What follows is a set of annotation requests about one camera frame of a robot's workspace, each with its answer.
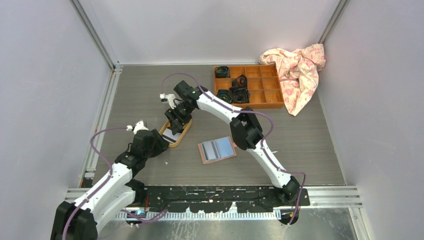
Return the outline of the yellow oval card tray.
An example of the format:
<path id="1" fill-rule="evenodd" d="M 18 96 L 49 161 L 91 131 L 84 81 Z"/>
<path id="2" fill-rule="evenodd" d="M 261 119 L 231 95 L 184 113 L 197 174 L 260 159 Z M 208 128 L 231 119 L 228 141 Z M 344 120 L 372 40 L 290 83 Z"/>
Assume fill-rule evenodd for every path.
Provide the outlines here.
<path id="1" fill-rule="evenodd" d="M 192 125 L 192 122 L 193 120 L 191 119 L 187 124 L 183 126 L 181 130 L 173 134 L 171 123 L 168 120 L 159 130 L 159 134 L 162 136 L 163 139 L 165 139 L 169 143 L 169 148 L 175 148 L 180 144 L 180 142 L 188 132 L 189 128 Z"/>

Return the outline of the brown leather card holder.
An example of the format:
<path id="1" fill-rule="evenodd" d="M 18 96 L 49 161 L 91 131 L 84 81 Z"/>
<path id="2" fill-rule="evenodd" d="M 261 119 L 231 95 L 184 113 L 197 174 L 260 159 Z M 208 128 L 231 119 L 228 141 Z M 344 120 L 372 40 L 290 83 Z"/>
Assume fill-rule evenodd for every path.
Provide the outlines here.
<path id="1" fill-rule="evenodd" d="M 204 165 L 233 158 L 237 155 L 236 145 L 230 136 L 203 141 L 198 144 L 198 149 Z"/>

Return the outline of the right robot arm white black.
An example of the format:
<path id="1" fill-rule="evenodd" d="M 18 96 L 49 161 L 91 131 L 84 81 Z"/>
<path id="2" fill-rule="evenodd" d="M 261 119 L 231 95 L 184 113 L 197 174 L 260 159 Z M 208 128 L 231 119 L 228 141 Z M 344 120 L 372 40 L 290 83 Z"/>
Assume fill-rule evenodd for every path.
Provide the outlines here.
<path id="1" fill-rule="evenodd" d="M 182 131 L 192 119 L 195 109 L 206 111 L 229 125 L 231 137 L 236 146 L 249 152 L 265 170 L 271 183 L 278 189 L 277 198 L 283 205 L 291 205 L 299 195 L 301 184 L 294 174 L 288 172 L 277 160 L 266 142 L 266 135 L 257 118 L 259 112 L 250 107 L 231 105 L 202 86 L 192 87 L 184 80 L 174 87 L 174 94 L 160 95 L 170 108 L 165 116 L 170 123 L 172 134 Z"/>

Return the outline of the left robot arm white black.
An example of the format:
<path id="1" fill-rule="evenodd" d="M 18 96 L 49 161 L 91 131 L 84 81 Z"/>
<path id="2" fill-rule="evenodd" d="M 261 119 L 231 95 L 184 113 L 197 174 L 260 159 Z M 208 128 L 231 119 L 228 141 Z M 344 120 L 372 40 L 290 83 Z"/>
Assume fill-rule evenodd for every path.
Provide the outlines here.
<path id="1" fill-rule="evenodd" d="M 56 209 L 50 239 L 96 240 L 105 225 L 129 205 L 146 200 L 144 183 L 134 177 L 154 158 L 169 148 L 157 129 L 145 127 L 134 133 L 133 141 L 106 174 L 73 202 L 63 201 Z"/>

